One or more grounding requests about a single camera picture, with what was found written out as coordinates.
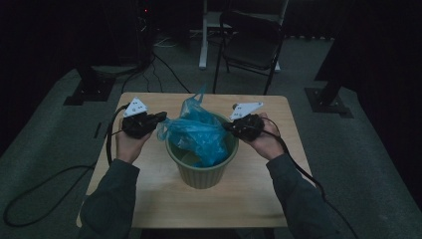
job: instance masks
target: plastic bag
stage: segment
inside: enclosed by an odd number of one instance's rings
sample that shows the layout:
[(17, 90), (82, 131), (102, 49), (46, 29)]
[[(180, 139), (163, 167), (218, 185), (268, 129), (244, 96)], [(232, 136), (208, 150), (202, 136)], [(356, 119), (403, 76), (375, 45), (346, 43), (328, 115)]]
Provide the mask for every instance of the plastic bag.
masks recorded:
[(166, 119), (157, 127), (159, 140), (168, 138), (177, 147), (195, 152), (201, 159), (196, 167), (217, 165), (228, 155), (224, 142), (227, 131), (201, 107), (204, 92), (205, 87), (183, 102), (178, 119)]

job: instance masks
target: gray floor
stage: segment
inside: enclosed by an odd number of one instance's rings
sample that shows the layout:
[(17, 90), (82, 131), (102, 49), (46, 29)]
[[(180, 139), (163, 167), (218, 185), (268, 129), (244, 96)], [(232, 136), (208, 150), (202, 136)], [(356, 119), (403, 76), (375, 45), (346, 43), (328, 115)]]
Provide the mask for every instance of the gray floor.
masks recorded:
[[(164, 42), (154, 52), (171, 66), (192, 93), (205, 83), (210, 93), (217, 47), (210, 44), (208, 68), (200, 71), (199, 39), (192, 38), (190, 47), (162, 47), (166, 44), (172, 46), (172, 43)], [(421, 212), (362, 111), (355, 93), (346, 89), (339, 92), (354, 119), (312, 112), (304, 88), (325, 85), (324, 82), (314, 82), (314, 78), (330, 45), (331, 42), (323, 40), (288, 39), (280, 59), (282, 71), (275, 75), (268, 95), (289, 99), (314, 176), (324, 185), (328, 199), (344, 214), (360, 238), (422, 238)], [(155, 60), (154, 67), (159, 80), (151, 66), (144, 74), (146, 78), (136, 76), (124, 90), (161, 92), (161, 83), (163, 92), (185, 93), (161, 62)], [(240, 70), (227, 74), (224, 69), (220, 74), (218, 94), (260, 95), (264, 89), (265, 81), (258, 75)], [(102, 135), (117, 107), (126, 77), (117, 79), (107, 102), (85, 103), (79, 107), (63, 106), (66, 97), (75, 90), (79, 75), (71, 71), (57, 81), (0, 159), (1, 212), (21, 191), (57, 171), (97, 160), (104, 143)], [(95, 137), (99, 123), (102, 127), (99, 136)], [(24, 223), (43, 215), (81, 173), (81, 169), (67, 172), (22, 199), (10, 211), (11, 219)], [(1, 223), (0, 238), (75, 238), (78, 233), (75, 221), (91, 175), (89, 172), (65, 201), (41, 222), (24, 228), (11, 228)], [(340, 218), (332, 210), (328, 211), (344, 238), (353, 238)], [(139, 230), (133, 230), (130, 237), (138, 238), (139, 234)], [(277, 234), (278, 238), (291, 238), (285, 228), (277, 229)]]

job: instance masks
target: black chair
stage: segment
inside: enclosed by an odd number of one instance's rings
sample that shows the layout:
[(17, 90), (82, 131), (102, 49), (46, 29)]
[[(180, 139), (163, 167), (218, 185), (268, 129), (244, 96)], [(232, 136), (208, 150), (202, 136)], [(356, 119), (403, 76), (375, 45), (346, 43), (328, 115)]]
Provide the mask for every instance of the black chair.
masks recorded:
[(222, 42), (218, 53), (213, 93), (215, 94), (220, 60), (223, 57), (228, 73), (230, 66), (267, 76), (264, 89), (266, 95), (285, 38), (282, 25), (276, 21), (231, 10), (220, 15), (220, 34)]

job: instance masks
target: green pot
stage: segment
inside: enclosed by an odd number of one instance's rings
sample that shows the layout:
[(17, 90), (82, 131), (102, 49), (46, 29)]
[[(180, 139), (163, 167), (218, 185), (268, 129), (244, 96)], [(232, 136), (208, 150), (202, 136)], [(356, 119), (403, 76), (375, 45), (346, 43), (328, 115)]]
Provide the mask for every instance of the green pot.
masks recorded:
[[(219, 122), (229, 121), (219, 114), (212, 114)], [(224, 141), (226, 143), (228, 156), (221, 163), (211, 167), (192, 166), (194, 163), (200, 161), (198, 156), (192, 151), (177, 147), (168, 139), (165, 141), (165, 146), (168, 154), (170, 154), (171, 158), (176, 162), (183, 181), (193, 188), (205, 189), (216, 185), (220, 181), (227, 164), (233, 159), (238, 150), (239, 139), (233, 136), (232, 133), (227, 133), (224, 137)]]

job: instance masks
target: hand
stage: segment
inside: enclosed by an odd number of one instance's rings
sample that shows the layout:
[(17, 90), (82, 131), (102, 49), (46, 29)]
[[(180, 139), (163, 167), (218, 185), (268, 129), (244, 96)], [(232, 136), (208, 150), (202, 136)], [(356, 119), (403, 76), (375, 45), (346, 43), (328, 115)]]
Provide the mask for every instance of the hand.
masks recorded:
[(120, 131), (115, 135), (115, 145), (117, 151), (117, 158), (127, 163), (133, 164), (139, 157), (143, 145), (151, 137), (152, 132), (145, 135), (143, 138), (133, 138), (127, 135), (124, 131)]
[[(277, 128), (269, 120), (267, 120), (268, 117), (266, 113), (261, 113), (259, 116), (260, 118), (263, 118), (265, 131), (280, 136)], [(273, 136), (264, 132), (262, 132), (255, 140), (245, 141), (245, 143), (250, 145), (260, 156), (266, 158), (267, 160), (271, 160), (285, 153), (280, 143)]]

